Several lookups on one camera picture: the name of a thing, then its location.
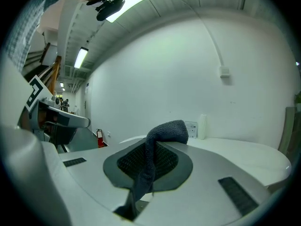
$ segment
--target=towel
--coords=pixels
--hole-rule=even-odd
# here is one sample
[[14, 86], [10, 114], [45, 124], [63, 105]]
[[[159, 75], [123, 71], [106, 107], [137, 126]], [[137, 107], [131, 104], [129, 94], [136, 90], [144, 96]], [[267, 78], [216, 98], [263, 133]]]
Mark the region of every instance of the towel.
[[151, 191], [156, 174], [154, 163], [156, 141], [175, 141], [187, 144], [188, 132], [184, 121], [176, 120], [158, 125], [147, 134], [144, 155], [145, 166], [139, 173], [133, 186], [133, 197], [135, 202]]

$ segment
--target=fire extinguisher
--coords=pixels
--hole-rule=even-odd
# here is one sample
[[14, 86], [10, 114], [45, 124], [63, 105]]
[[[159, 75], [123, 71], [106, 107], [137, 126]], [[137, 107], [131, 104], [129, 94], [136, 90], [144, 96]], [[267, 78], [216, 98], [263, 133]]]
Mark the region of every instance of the fire extinguisher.
[[97, 142], [98, 142], [98, 148], [104, 147], [103, 143], [103, 131], [100, 129], [97, 129]]

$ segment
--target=ceiling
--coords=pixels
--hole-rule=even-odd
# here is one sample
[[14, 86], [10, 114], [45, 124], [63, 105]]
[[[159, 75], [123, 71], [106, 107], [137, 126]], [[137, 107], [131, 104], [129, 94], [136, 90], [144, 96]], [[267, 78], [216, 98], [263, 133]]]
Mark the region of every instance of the ceiling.
[[[66, 91], [76, 92], [91, 73], [94, 64], [121, 38], [150, 21], [191, 8], [230, 8], [275, 23], [286, 36], [295, 57], [297, 45], [277, 9], [268, 0], [143, 0], [114, 23], [96, 20], [95, 7], [79, 0], [65, 0], [58, 31], [58, 54], [62, 56], [59, 80], [71, 84]], [[89, 52], [80, 69], [74, 63], [80, 47]]]

